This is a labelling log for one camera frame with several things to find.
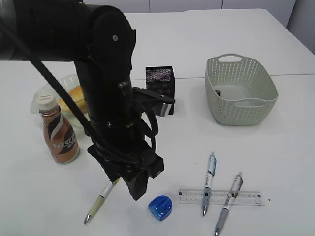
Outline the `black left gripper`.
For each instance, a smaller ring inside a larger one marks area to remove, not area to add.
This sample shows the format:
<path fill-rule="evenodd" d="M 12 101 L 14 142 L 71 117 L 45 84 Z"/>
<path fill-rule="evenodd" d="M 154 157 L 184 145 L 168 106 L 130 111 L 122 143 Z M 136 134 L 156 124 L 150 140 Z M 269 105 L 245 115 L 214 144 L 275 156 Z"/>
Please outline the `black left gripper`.
<path fill-rule="evenodd" d="M 146 193 L 149 177 L 156 178 L 164 171 L 163 159 L 147 144 L 128 158 L 111 155 L 96 145 L 88 147 L 88 153 L 101 165 L 111 182 L 122 178 L 136 201 Z"/>

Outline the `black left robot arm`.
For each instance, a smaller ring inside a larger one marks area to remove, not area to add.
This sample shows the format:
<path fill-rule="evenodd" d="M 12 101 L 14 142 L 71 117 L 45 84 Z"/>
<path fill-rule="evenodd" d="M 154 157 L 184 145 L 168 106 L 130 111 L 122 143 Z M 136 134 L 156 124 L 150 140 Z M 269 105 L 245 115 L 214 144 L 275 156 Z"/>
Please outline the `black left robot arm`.
<path fill-rule="evenodd" d="M 158 122 L 148 97 L 131 86 L 136 31 L 122 11 L 81 0 L 3 0 L 0 58 L 29 61 L 70 105 L 91 138 L 88 153 L 111 181 L 138 200 L 164 170 L 156 154 Z M 74 63 L 88 116 L 62 89 L 46 61 Z"/>

